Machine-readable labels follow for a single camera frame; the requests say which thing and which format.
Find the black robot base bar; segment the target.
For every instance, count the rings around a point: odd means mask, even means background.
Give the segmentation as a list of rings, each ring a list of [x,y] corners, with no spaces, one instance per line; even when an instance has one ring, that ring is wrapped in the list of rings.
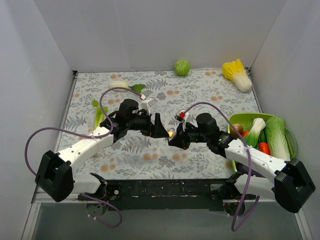
[[[208,209],[223,211],[223,202],[239,201],[241,194],[225,178],[109,180],[97,193],[119,210]]]

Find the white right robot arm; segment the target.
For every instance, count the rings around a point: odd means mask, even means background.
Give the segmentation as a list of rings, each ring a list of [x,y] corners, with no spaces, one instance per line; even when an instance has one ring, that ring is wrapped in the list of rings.
[[[168,141],[169,146],[186,150],[191,143],[205,143],[214,154],[247,164],[259,174],[250,178],[245,189],[250,173],[233,173],[213,192],[216,199],[237,199],[249,194],[275,200],[285,210],[298,213],[315,191],[316,186],[301,161],[276,158],[254,148],[247,152],[243,142],[220,130],[209,113],[199,114],[196,126],[188,121],[188,116],[184,112],[175,116],[180,123],[176,134]]]

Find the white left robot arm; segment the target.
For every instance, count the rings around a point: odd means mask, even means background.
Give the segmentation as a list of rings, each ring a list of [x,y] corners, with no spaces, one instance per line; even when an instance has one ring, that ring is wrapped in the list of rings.
[[[116,143],[128,131],[139,131],[154,139],[169,137],[159,113],[151,120],[149,100],[138,104],[135,100],[125,99],[117,111],[87,138],[57,153],[47,151],[41,159],[35,182],[55,202],[65,200],[71,194],[88,194],[101,200],[107,193],[107,181],[96,173],[75,177],[76,170],[88,159]]]

